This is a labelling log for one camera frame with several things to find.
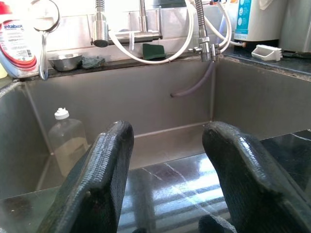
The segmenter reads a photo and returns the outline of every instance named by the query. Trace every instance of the blue label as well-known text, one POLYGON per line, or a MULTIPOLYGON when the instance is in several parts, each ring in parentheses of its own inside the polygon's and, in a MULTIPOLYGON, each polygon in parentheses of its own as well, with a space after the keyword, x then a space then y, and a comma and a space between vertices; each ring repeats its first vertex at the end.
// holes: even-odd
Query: blue label
POLYGON ((240 0, 236 34, 248 34, 249 16, 252 0, 240 0))

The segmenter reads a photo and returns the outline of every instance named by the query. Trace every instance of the wall tile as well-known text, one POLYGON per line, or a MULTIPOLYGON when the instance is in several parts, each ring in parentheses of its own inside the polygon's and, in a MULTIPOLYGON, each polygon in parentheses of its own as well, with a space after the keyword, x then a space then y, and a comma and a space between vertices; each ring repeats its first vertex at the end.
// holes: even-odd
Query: wall tile
MULTIPOLYGON (((232 28, 235 29, 237 5, 232 4, 228 9, 232 28)), ((222 14, 218 7, 205 7, 205 14, 211 23, 218 29, 222 14)), ((158 10, 148 10, 149 29, 157 30, 158 10)), ((115 14, 114 17, 108 18, 109 28, 114 31, 121 29, 139 30, 138 23, 139 12, 123 12, 115 14)), ((94 15, 89 15, 89 27, 87 16, 63 17, 59 28, 51 33, 48 38, 47 50, 49 56, 54 54, 66 54, 79 52, 88 56, 103 56, 107 61, 127 59, 128 57, 116 48, 109 46, 107 48, 97 48, 90 45, 89 28, 93 35, 92 23, 94 15)), ((188 13, 186 8, 170 8, 162 10, 162 32, 163 40, 154 41, 151 44, 161 44, 165 47, 166 53, 178 51, 184 44, 188 35, 188 13)), ((216 36, 208 29, 208 35, 211 43, 216 42, 216 36)), ((197 16, 194 17, 194 33, 189 48, 198 46, 198 22, 197 16)), ((142 55, 142 44, 135 44, 133 54, 142 55)))

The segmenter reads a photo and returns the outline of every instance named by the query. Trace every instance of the white appliance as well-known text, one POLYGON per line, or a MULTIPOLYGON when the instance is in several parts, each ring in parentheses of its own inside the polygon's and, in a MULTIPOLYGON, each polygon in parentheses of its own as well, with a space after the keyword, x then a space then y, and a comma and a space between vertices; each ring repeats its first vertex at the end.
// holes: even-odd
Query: white appliance
POLYGON ((311 0, 289 0, 280 47, 286 51, 311 53, 311 0))
POLYGON ((287 0, 239 0, 234 39, 279 40, 286 6, 287 0))

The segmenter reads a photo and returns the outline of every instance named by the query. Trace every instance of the white bottle cap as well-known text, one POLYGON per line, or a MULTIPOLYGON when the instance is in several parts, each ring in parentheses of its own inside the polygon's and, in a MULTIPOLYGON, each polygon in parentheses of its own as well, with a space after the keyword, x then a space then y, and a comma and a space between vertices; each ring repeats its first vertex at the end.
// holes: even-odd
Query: white bottle cap
POLYGON ((69 117, 69 112, 66 108, 59 108, 54 115, 56 120, 63 120, 69 117))

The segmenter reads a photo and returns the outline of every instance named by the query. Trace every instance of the hanging utensil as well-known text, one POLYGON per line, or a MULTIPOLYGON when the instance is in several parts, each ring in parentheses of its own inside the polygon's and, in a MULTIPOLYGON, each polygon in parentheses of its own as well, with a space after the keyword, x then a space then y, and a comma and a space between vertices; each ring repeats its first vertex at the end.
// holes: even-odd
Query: hanging utensil
POLYGON ((60 23, 57 5, 52 0, 34 0, 31 3, 30 14, 33 17, 34 29, 42 32, 42 51, 40 56, 39 74, 43 80, 49 76, 46 44, 48 34, 53 32, 60 23))

